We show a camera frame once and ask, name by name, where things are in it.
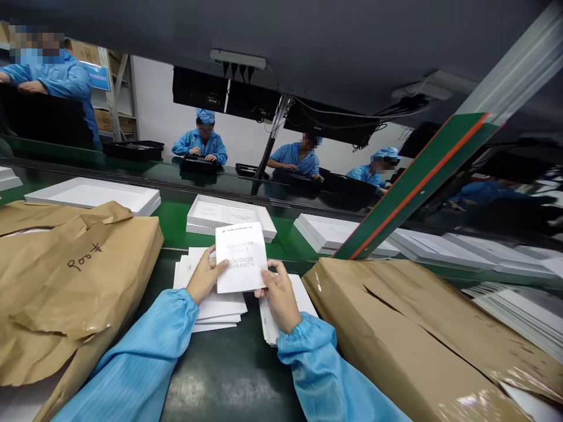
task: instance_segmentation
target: white wall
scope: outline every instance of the white wall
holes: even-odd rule
[[[172,66],[153,60],[133,57],[135,93],[137,96],[137,120],[140,139],[163,142],[165,153],[172,154],[172,146],[180,136],[195,129],[195,109],[187,105],[175,104],[172,100]],[[215,132],[223,138],[229,159],[227,165],[235,163],[257,165],[268,140],[268,125],[252,120],[217,113]],[[324,139],[317,148],[321,167],[331,172],[346,174],[350,169],[369,163],[370,156],[381,148],[399,148],[405,141],[405,127],[388,123],[388,126],[376,132],[369,145],[352,153],[352,145],[332,139]],[[282,145],[301,139],[301,134],[286,129],[278,133],[274,150]],[[401,166],[410,160],[401,160]]]

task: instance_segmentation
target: brown paper package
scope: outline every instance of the brown paper package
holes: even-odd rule
[[[413,421],[527,421],[503,381],[563,403],[563,366],[408,260],[321,258],[303,277],[342,354]]]
[[[35,421],[80,389],[133,316],[164,238],[157,217],[13,202],[0,208],[0,385],[30,384],[70,363]]]

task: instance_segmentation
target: blue sign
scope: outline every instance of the blue sign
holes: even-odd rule
[[[107,71],[107,67],[98,66],[96,64],[81,62],[82,65],[90,73],[90,78],[92,79],[92,85],[94,88],[98,88],[104,91],[110,90],[110,81]]]

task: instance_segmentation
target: warranty card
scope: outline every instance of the warranty card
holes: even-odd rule
[[[260,223],[233,224],[215,229],[217,262],[229,268],[217,280],[217,293],[266,287],[260,270],[267,268],[266,244]]]

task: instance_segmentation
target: ceiling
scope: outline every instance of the ceiling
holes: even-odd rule
[[[221,76],[213,48],[262,56],[273,72],[256,72],[253,83],[373,114],[392,103],[394,89],[438,69],[480,81],[548,3],[0,0],[0,19],[31,18],[71,38]],[[562,92],[560,73],[533,101],[563,109]],[[455,95],[416,119],[443,121],[463,100]],[[513,120],[526,130],[562,124],[520,114]]]

